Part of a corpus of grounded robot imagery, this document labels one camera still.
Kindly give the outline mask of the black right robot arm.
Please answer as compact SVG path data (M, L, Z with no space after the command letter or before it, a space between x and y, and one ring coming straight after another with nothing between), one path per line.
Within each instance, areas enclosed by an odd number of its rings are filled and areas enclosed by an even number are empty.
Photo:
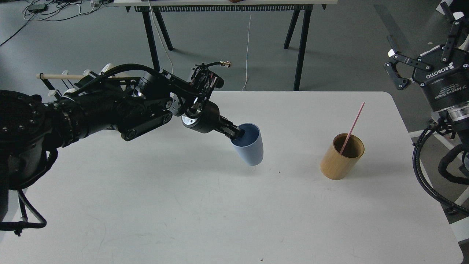
M414 144L412 164L419 184L450 212L468 215L467 208L452 202L430 186L423 176L420 165L422 147L433 133L450 134L451 139L457 135L461 144L453 147L441 159L438 172L449 182L465 185L469 183L467 168L469 55L468 45L464 45L463 48L458 47L458 39L463 29L468 27L468 19L462 12L453 13L444 1L440 7L452 24L446 43L413 59L399 52L397 44L391 36L388 36L391 49L388 53L389 61L384 64L384 69L399 90L407 88L411 83L419 84L433 112L439 116L423 130Z

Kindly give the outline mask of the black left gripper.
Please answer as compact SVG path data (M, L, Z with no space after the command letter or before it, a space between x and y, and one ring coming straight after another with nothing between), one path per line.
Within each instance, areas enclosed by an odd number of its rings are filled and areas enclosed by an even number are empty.
M211 101L207 102L198 118L189 118L186 115L182 115L181 121L186 128L191 130L199 133L208 133L215 130L224 134L230 140L236 140L245 134L244 129L221 116L218 106Z

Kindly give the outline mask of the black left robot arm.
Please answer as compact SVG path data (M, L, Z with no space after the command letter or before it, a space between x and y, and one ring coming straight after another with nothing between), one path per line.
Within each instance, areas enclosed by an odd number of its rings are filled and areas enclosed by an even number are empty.
M210 102L224 80L211 66L193 67L189 81L166 70L125 64L79 77L76 89L43 103L40 95L1 90L1 219L8 210L8 193L17 191L20 221L1 222L2 231L20 236L24 229L40 229L47 221L23 190L48 172L66 147L101 130L118 131L129 142L182 117L184 126L200 133L217 131L230 140L244 139L247 129L221 116Z

